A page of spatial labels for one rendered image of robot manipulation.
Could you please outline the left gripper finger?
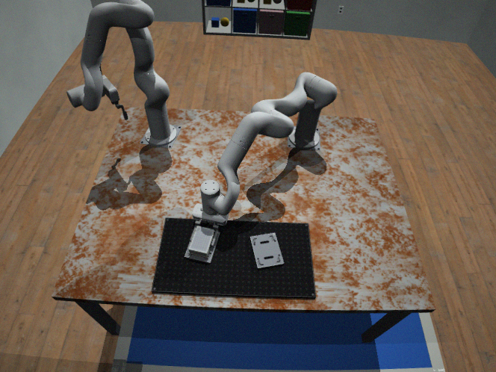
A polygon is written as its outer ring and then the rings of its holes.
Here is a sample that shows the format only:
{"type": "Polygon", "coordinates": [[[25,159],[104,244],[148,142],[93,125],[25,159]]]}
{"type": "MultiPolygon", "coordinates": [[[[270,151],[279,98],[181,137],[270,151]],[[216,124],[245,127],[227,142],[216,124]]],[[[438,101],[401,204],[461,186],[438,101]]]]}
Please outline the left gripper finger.
{"type": "Polygon", "coordinates": [[[190,242],[191,242],[191,241],[192,241],[192,239],[193,239],[193,235],[194,235],[194,232],[196,231],[196,227],[197,227],[197,225],[198,225],[198,226],[200,226],[200,225],[201,225],[201,223],[207,223],[207,220],[205,220],[205,219],[200,219],[200,221],[197,221],[197,220],[196,220],[196,222],[195,222],[195,227],[194,227],[193,233],[192,233],[191,238],[190,238],[190,242]]]}
{"type": "Polygon", "coordinates": [[[214,247],[214,243],[216,241],[216,237],[217,237],[217,233],[218,233],[218,230],[219,230],[219,226],[216,225],[216,222],[211,221],[211,220],[209,220],[209,224],[210,225],[214,225],[213,226],[213,229],[216,229],[215,235],[214,235],[214,237],[212,238],[212,241],[211,241],[211,247],[214,247]]]}

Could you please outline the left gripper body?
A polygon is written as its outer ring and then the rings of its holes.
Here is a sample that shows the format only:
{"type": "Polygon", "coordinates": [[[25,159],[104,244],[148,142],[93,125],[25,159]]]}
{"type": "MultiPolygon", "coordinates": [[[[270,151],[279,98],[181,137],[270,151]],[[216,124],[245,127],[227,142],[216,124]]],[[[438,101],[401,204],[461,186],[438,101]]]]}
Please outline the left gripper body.
{"type": "Polygon", "coordinates": [[[207,223],[209,223],[209,220],[211,220],[216,222],[217,225],[221,225],[221,226],[226,225],[227,220],[229,218],[229,214],[227,215],[221,215],[219,213],[206,214],[202,209],[202,204],[200,203],[195,204],[192,215],[193,215],[193,219],[195,220],[205,219],[207,220],[207,223]]]}

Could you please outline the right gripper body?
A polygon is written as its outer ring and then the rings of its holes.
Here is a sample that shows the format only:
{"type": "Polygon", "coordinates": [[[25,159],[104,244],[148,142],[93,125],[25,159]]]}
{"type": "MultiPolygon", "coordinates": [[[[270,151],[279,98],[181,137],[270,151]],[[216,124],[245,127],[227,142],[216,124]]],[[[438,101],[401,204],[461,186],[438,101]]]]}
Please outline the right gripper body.
{"type": "Polygon", "coordinates": [[[103,77],[103,87],[105,89],[105,94],[106,96],[113,102],[117,102],[120,100],[119,94],[117,89],[115,88],[114,85],[106,78],[105,75],[103,77]]]}

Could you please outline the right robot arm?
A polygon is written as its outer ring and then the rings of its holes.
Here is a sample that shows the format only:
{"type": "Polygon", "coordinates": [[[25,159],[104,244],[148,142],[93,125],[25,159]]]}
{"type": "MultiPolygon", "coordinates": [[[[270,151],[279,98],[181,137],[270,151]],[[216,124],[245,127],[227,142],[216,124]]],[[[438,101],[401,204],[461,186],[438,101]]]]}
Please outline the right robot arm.
{"type": "Polygon", "coordinates": [[[147,96],[144,105],[149,122],[146,140],[152,145],[162,146],[171,143],[177,132],[170,125],[167,114],[169,87],[153,68],[155,50],[147,27],[153,23],[154,17],[152,8],[141,0],[96,5],[87,21],[81,53],[85,90],[83,84],[66,93],[74,108],[81,105],[88,111],[98,108],[101,98],[105,96],[101,62],[109,28],[126,28],[134,51],[134,80],[147,96]]]}

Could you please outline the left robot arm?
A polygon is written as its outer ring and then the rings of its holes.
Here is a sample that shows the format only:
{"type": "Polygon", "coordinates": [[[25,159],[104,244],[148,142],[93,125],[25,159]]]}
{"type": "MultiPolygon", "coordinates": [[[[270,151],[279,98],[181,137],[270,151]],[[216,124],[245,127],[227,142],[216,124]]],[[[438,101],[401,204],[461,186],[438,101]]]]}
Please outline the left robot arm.
{"type": "Polygon", "coordinates": [[[226,196],[220,192],[214,180],[204,181],[201,186],[202,209],[206,214],[227,215],[235,205],[240,183],[237,170],[258,134],[285,138],[300,148],[316,146],[316,132],[321,108],[331,104],[337,96],[337,88],[331,82],[310,72],[301,73],[294,90],[283,99],[267,99],[253,105],[251,114],[238,125],[222,154],[218,169],[227,183],[226,196]],[[313,100],[307,100],[307,97],[313,100]],[[297,126],[289,118],[297,114],[297,126]]]}

